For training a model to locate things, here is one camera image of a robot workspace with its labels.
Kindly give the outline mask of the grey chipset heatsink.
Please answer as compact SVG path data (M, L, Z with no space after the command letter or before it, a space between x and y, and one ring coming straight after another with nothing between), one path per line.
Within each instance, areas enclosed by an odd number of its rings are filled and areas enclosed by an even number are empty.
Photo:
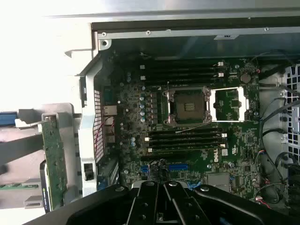
M207 175L208 185L230 192L229 173L210 173Z

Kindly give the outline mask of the blue expansion slot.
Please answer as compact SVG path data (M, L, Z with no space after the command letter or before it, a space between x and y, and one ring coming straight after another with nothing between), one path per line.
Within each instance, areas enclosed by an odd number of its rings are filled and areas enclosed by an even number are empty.
M143 165L140 167L141 172L147 173L148 172L148 166ZM187 171L188 170L188 164L169 164L168 168L169 171Z

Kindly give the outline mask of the black RAM slot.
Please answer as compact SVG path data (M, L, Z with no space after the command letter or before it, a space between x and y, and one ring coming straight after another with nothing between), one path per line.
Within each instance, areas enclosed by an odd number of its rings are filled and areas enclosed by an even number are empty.
M172 146L208 146L214 144L222 144L223 142L185 142L185 143L153 143L149 144L149 147L172 147Z
M170 135L214 135L221 134L222 130L191 130L182 133L175 133L175 131L157 131L157 132L149 132L148 136L170 136Z
M170 138L149 138L145 137L145 142L160 142L160 141L167 141L167 142L175 142L175 141L199 141L199 140L212 140L212 139L222 139L221 136L208 136L208 137L170 137Z
M170 81L165 81L165 80L154 80L154 81L145 81L145 84L148 86L157 86L157 85L210 85L213 84L213 80L170 80Z
M196 78L214 78L214 77L224 77L224 73L220 74L181 74L181 75L157 75L157 76L140 76L141 81L154 80L154 79L196 79Z
M139 69L183 69L183 68L220 68L225 67L226 64L224 63L217 63L217 64L144 64L140 65Z
M144 70L145 74L179 74L179 73L214 73L219 72L218 69L212 68L196 68L196 69L170 69L170 70Z

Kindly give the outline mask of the green motherboard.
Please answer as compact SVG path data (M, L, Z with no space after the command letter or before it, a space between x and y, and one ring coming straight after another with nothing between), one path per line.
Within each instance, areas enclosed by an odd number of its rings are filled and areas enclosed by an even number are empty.
M188 164L187 171L169 171L170 179L187 184L194 189L201 184L208 184L207 175L210 173L229 173L230 193L251 199L254 192L261 185L261 177L255 170L255 155L259 149L259 69L248 63L246 59L185 59L185 60L158 60L150 56L127 56L112 58L112 70L102 80L101 93L104 104L104 122L95 131L97 138L102 137L105 142L105 157L98 163L97 188L103 189L112 184L122 184L130 187L134 182L147 180L148 173L141 172L140 167L152 161L143 162L142 155L150 155L147 149L153 143L202 143L223 142L224 149L198 150L179 152L185 155L184 159L166 160L169 164ZM140 76L157 76L159 74L145 74L139 69L140 65L148 64L226 64L218 67L224 77L196 78L196 79L154 79L154 80L213 80L210 85L157 85L148 86ZM244 73L251 75L251 81L242 83L240 76ZM162 92L174 87L206 86L211 89L242 86L249 99L249 110L245 113L246 121L209 122L208 125L195 130L222 130L221 134L214 135L170 135L148 136L149 132L179 131L192 127L171 127L163 123L165 110L162 109ZM145 142L145 137L208 137L221 136L222 139L175 142Z

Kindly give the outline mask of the thin socket locking lever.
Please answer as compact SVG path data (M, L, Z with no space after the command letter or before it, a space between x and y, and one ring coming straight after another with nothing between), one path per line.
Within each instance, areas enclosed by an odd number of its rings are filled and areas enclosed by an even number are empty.
M179 131L175 131L175 134L180 134L180 133L184 133L184 132L187 132L187 131L190 131L190 130L194 130L196 128L201 128L201 127L204 127L206 125L208 125L209 123L203 123L199 126L196 126L196 127L192 127L192 128L188 128L188 129L184 129L184 130L179 130Z

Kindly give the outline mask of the metal socket cover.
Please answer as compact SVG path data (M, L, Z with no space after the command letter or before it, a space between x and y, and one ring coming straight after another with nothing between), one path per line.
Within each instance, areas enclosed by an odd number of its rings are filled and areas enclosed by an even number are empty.
M244 122L249 99L242 86L211 89L207 109L212 122Z

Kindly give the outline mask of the CPU socket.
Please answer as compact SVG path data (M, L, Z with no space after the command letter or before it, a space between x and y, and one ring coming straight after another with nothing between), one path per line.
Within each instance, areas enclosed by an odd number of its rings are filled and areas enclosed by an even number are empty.
M211 91L206 86L174 87L162 92L163 123L171 127L202 125L212 121Z

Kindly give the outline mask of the grey parts rack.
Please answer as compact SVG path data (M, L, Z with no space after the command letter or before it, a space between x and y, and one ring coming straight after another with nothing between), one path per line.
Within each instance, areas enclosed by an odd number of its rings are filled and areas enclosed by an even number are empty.
M67 191L64 205L82 196L78 127L81 115L70 103L46 104L19 109L15 126L0 127L0 185L22 183L36 189L0 190L0 210L43 208L40 164L44 161L43 139L39 124L45 115L55 115L63 142Z

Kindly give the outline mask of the green RAM stick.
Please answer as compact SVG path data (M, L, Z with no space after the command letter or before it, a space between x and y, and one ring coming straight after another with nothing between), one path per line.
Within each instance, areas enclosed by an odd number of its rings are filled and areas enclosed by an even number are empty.
M23 189L36 189L38 185L24 185L22 183L13 184L2 184L0 185L0 190L23 190Z

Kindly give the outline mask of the open PC case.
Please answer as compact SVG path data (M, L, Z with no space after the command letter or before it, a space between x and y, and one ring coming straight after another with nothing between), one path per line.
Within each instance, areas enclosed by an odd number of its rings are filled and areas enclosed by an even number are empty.
M105 142L95 131L104 122L102 80L111 59L246 59L259 69L259 149L255 170L261 185L251 199L291 216L300 225L300 15L132 22L94 22L96 56L81 76L79 150L82 193L100 189L98 163ZM154 225L182 225L159 182Z

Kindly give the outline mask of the hard disk in blue carrier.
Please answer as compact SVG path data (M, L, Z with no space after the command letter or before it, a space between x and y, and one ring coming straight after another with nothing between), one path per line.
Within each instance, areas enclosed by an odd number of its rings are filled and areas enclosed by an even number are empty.
M0 112L0 128L15 126L17 112Z

